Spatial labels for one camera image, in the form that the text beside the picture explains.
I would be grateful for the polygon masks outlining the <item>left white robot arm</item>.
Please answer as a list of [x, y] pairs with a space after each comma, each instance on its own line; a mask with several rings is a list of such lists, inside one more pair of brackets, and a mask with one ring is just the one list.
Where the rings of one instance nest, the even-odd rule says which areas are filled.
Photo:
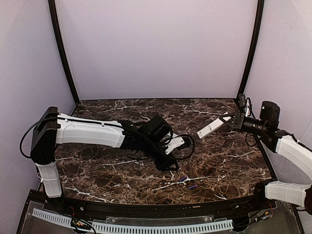
[[172, 151], [185, 143], [160, 116], [137, 123], [100, 121], [62, 114], [57, 107], [49, 107], [41, 119], [26, 130], [29, 132], [32, 133], [30, 154], [22, 155], [35, 163], [49, 198], [62, 196], [55, 159], [57, 145], [82, 143], [140, 151], [154, 161], [157, 170], [173, 171], [178, 170], [178, 163]]

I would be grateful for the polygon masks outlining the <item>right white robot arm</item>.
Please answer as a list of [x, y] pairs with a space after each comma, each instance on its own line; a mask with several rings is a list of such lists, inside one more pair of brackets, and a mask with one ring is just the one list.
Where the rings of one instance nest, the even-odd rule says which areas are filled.
[[[263, 101], [260, 119], [247, 117], [245, 113], [221, 115], [219, 119], [233, 130], [260, 137], [264, 145], [312, 177], [312, 150], [302, 144], [293, 134], [278, 128], [280, 107], [271, 101]], [[286, 183], [278, 180], [259, 182], [254, 188], [254, 204], [261, 200], [279, 200], [303, 207], [312, 213], [312, 186]]]

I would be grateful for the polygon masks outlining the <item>white remote control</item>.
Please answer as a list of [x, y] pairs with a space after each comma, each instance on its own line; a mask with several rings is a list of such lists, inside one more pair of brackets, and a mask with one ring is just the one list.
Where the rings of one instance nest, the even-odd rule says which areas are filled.
[[220, 120], [219, 118], [215, 119], [213, 122], [202, 128], [197, 132], [197, 135], [200, 139], [210, 135], [211, 133], [215, 132], [217, 129], [219, 129], [224, 122]]

